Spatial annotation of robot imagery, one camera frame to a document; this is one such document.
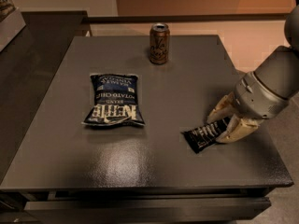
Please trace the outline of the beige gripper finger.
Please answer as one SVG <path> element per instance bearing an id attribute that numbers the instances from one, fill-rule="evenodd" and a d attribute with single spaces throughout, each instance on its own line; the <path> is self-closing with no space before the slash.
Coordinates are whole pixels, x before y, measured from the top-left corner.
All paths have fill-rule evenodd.
<path id="1" fill-rule="evenodd" d="M 230 122 L 237 124 L 240 121 L 239 112 L 235 106 L 235 95 L 231 91 L 224 95 L 207 116 L 207 123 L 212 123 L 224 118 L 230 118 Z"/>
<path id="2" fill-rule="evenodd" d="M 233 115 L 226 130 L 221 133 L 216 141 L 221 144 L 233 143 L 254 133 L 260 125 L 259 119 L 240 118 Z"/>

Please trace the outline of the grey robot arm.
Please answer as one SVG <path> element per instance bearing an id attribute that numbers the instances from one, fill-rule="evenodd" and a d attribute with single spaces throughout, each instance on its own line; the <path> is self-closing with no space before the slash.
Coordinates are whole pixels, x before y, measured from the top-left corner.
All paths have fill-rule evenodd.
<path id="1" fill-rule="evenodd" d="M 208 115 L 209 124 L 230 119 L 217 138 L 219 143 L 232 143 L 255 132 L 299 92 L 299 4 L 286 18 L 284 35 L 289 45 L 277 47 L 261 65 L 246 73 Z"/>

